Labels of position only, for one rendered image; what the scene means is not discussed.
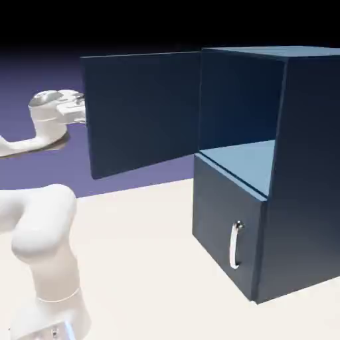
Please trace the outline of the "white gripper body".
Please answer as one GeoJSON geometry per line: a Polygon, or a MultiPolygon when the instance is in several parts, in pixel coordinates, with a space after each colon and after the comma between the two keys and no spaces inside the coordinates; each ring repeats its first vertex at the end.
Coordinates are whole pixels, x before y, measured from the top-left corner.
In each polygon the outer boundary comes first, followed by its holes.
{"type": "Polygon", "coordinates": [[[64,124],[85,124],[86,107],[84,102],[67,102],[56,107],[64,124]]]}

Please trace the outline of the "large dark blue cabinet door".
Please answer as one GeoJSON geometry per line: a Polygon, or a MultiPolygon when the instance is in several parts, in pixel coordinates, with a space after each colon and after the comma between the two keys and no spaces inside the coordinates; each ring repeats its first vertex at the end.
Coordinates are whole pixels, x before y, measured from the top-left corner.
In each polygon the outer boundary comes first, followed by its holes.
{"type": "Polygon", "coordinates": [[[81,66],[93,179],[197,152],[199,52],[87,56],[81,66]]]}

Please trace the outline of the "small dark blue cabinet door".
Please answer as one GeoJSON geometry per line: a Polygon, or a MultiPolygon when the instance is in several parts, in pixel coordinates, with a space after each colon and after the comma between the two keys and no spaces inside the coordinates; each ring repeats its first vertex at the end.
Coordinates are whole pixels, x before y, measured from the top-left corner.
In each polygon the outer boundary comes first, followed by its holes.
{"type": "Polygon", "coordinates": [[[250,300],[258,293],[260,237],[267,198],[213,163],[201,153],[194,156],[193,236],[250,300]],[[232,224],[244,223],[238,234],[234,270],[229,264],[232,224]]]}

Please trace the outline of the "dark blue cabinet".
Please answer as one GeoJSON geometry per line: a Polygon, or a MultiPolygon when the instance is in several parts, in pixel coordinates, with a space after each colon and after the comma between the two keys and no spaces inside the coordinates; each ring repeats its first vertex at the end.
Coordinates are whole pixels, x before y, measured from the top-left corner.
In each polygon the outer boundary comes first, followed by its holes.
{"type": "Polygon", "coordinates": [[[267,198],[254,302],[339,277],[340,48],[205,48],[200,100],[197,153],[267,198]]]}

